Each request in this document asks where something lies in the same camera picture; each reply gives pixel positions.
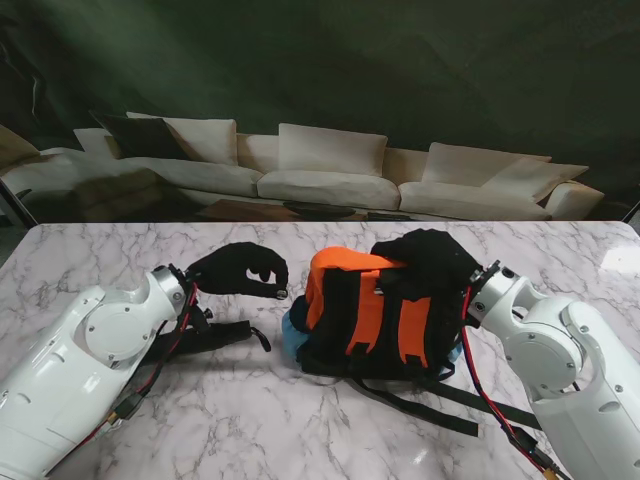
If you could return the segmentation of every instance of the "marble table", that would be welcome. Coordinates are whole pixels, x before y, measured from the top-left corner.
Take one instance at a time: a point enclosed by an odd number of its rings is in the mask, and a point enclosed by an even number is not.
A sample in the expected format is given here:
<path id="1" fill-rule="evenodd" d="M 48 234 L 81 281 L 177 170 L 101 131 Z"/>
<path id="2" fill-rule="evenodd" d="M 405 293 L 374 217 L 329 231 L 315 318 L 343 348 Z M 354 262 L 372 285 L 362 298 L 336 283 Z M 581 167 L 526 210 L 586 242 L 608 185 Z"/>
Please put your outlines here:
<path id="1" fill-rule="evenodd" d="M 316 251 L 368 251 L 419 227 L 448 230 L 478 261 L 500 259 L 544 292 L 591 302 L 640 359 L 640 240 L 621 223 L 70 224 L 32 229 L 0 269 L 0 378 L 81 289 L 134 288 L 159 264 L 186 267 L 222 244 L 253 241 L 287 260 L 290 298 L 201 298 L 219 319 L 251 320 L 273 351 L 250 341 L 170 364 L 131 421 L 87 445 L 55 478 L 541 478 L 488 415 L 403 392 L 479 422 L 480 438 L 467 437 L 344 381 L 304 375 L 282 354 L 280 320 L 303 292 Z M 496 339 L 474 331 L 472 348 L 493 399 L 527 408 Z M 458 367 L 449 382 L 471 390 L 462 359 Z"/>

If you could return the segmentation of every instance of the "blue fabric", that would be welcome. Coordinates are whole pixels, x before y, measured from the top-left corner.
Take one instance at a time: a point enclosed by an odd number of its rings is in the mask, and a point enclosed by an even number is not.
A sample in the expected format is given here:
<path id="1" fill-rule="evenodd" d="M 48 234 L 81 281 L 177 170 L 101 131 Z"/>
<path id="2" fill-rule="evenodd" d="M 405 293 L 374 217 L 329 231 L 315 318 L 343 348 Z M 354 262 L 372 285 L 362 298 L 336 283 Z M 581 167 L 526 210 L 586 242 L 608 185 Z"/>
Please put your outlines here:
<path id="1" fill-rule="evenodd" d="M 449 359 L 449 361 L 451 363 L 456 363 L 456 360 L 458 359 L 458 357 L 460 356 L 460 354 L 462 353 L 462 342 L 458 342 L 458 345 L 456 345 L 454 347 L 453 350 L 451 350 L 449 352 L 449 356 L 447 357 Z"/>
<path id="2" fill-rule="evenodd" d="M 282 317 L 282 343 L 284 344 L 284 351 L 287 355 L 298 361 L 298 348 L 309 338 L 308 333 L 302 333 L 298 331 L 292 324 L 289 318 L 289 312 Z"/>
<path id="3" fill-rule="evenodd" d="M 296 362 L 298 361 L 298 348 L 309 338 L 308 333 L 302 333 L 297 330 L 291 323 L 290 311 L 284 314 L 282 317 L 282 343 L 284 344 L 284 351 L 289 357 Z M 449 352 L 447 357 L 451 363 L 455 363 L 460 354 L 462 353 L 462 342 Z"/>

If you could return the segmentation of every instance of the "green wall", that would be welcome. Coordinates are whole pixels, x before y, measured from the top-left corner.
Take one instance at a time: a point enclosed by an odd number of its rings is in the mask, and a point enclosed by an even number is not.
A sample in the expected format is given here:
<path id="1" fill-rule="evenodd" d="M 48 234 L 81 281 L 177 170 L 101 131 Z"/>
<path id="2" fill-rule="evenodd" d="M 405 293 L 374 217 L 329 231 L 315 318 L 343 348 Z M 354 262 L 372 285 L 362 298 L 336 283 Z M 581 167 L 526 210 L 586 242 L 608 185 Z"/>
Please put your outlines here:
<path id="1" fill-rule="evenodd" d="M 1 0 L 68 128 L 87 110 L 551 154 L 640 180 L 636 0 Z"/>

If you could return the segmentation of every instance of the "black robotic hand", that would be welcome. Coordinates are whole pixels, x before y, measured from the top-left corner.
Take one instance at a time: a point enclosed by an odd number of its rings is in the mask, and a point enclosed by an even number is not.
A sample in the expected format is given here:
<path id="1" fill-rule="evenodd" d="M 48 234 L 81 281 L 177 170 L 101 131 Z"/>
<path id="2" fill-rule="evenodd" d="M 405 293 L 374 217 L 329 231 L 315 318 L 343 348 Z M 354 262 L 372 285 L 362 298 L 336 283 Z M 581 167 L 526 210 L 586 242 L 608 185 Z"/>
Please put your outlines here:
<path id="1" fill-rule="evenodd" d="M 262 282 L 247 276 L 258 274 Z M 266 283 L 275 274 L 275 283 Z M 186 272 L 198 289 L 212 295 L 241 294 L 254 297 L 287 297 L 289 269 L 284 259 L 270 248 L 251 242 L 231 243 L 193 263 Z"/>
<path id="2" fill-rule="evenodd" d="M 459 292 L 482 268 L 449 233 L 438 230 L 419 229 L 395 240 L 377 242 L 371 253 L 407 264 L 406 269 L 384 270 L 380 286 L 412 301 Z"/>

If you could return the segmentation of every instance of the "black strap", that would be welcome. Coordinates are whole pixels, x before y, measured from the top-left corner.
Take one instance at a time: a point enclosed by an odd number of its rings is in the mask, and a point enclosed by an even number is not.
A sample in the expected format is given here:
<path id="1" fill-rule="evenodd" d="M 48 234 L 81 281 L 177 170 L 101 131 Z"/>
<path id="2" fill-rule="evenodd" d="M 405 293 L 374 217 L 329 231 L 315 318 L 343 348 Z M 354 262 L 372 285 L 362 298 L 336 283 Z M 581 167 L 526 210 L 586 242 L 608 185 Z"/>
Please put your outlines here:
<path id="1" fill-rule="evenodd" d="M 464 433 L 465 435 L 470 435 L 472 437 L 478 436 L 477 423 L 463 418 L 458 418 L 453 415 L 447 415 L 439 410 L 427 407 L 421 403 L 405 400 L 384 390 L 376 390 L 375 388 L 367 387 L 360 378 L 353 378 L 353 381 L 358 385 L 358 387 L 362 388 L 374 397 L 377 397 L 377 400 L 381 400 L 383 403 L 389 403 L 403 413 L 420 418 L 429 423 L 433 423 L 439 427 L 448 428 L 449 430 L 453 430 L 458 433 Z"/>
<path id="2" fill-rule="evenodd" d="M 466 390 L 460 390 L 459 388 L 452 387 L 445 383 L 439 383 L 436 381 L 421 380 L 417 384 L 424 388 L 427 392 L 438 395 L 439 397 L 452 400 L 454 402 L 466 405 L 467 407 L 475 408 L 485 413 L 491 413 L 487 404 L 478 395 L 467 392 Z M 511 420 L 512 422 L 519 423 L 525 427 L 534 428 L 536 430 L 542 430 L 540 423 L 536 419 L 535 415 L 531 412 L 525 412 L 503 403 L 493 402 L 500 409 L 502 414 Z"/>

